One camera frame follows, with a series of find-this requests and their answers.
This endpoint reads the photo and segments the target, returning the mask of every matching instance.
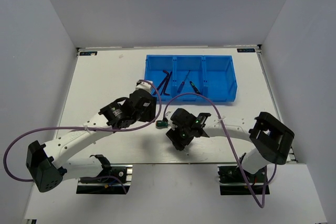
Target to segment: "white table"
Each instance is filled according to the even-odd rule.
[[[99,51],[80,56],[71,83],[61,125],[80,125],[114,99],[133,92],[144,76],[147,54],[232,55],[238,92],[232,104],[220,105],[227,118],[254,124],[260,111],[276,115],[255,53],[238,54],[236,49],[125,49]],[[179,106],[173,105],[169,111]],[[184,105],[198,114],[212,112],[206,105]],[[78,153],[78,157],[103,154],[112,163],[234,163],[224,138],[197,138],[189,156],[175,150],[166,130],[154,125],[129,133],[116,133]],[[238,155],[252,144],[234,140]],[[25,219],[40,224],[56,223],[319,223],[325,216],[306,165],[278,168],[266,206],[259,209],[252,196],[221,196],[217,165],[133,166],[127,195],[76,195],[77,180],[66,180],[55,189],[31,192]]]
[[[135,83],[144,78],[145,59],[149,54],[232,55],[238,84],[237,97],[233,103],[218,105],[222,116],[245,122],[246,131],[253,127],[254,117],[260,111],[276,116],[255,52],[238,53],[235,48],[134,48],[102,50],[94,56],[79,56],[60,125],[81,125],[103,106],[116,98],[128,96],[134,91]],[[179,107],[181,105],[172,105],[168,111],[174,112]],[[210,112],[213,116],[208,120],[215,120],[214,110],[208,104],[182,107],[195,115]],[[195,138],[187,148],[187,155],[173,147],[165,132],[152,124],[139,131],[117,133],[99,140],[76,157],[103,154],[114,164],[235,162],[225,138]],[[254,147],[246,141],[233,141],[239,156]]]

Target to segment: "small screwdriver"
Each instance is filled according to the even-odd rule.
[[[184,81],[182,81],[182,83],[180,84],[179,89],[177,90],[177,93],[178,93],[178,94],[181,93],[181,91],[182,91],[182,89],[183,89],[183,86],[184,86],[184,82],[185,82],[186,79],[188,78],[189,73],[190,73],[190,70],[189,70],[189,72],[187,73],[187,75],[185,76]]]
[[[190,81],[190,85],[191,85],[191,87],[193,88],[193,90],[195,91],[196,94],[201,94],[192,81]]]

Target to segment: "white wall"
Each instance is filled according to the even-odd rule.
[[[76,47],[251,45],[285,0],[50,0]]]
[[[336,223],[336,0],[287,0],[264,46],[294,151]]]
[[[0,0],[1,223],[21,223],[32,186],[5,174],[5,148],[28,130],[57,123],[75,56],[49,0]],[[36,134],[14,146],[9,155],[12,172],[29,178],[28,143],[51,137],[52,132]]]

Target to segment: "label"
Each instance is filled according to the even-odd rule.
[[[115,117],[118,117],[118,115],[122,114],[122,111],[120,109],[117,109],[117,110],[112,109],[112,110],[113,110],[112,113]]]
[[[79,56],[90,56],[90,55],[97,55],[97,51],[91,51],[91,52],[80,52]]]
[[[254,48],[237,48],[237,52],[256,52]]]

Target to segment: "blue bin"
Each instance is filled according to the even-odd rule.
[[[147,55],[145,79],[153,81],[156,87],[162,82],[166,74],[172,71],[172,77],[166,89],[170,95],[162,95],[163,101],[170,100],[177,95],[177,89],[184,81],[189,70],[187,80],[181,93],[194,93],[189,81],[192,81],[200,93],[214,102],[233,102],[236,98],[237,81],[231,56],[186,56],[186,55]],[[195,95],[185,95],[178,101],[204,101]]]

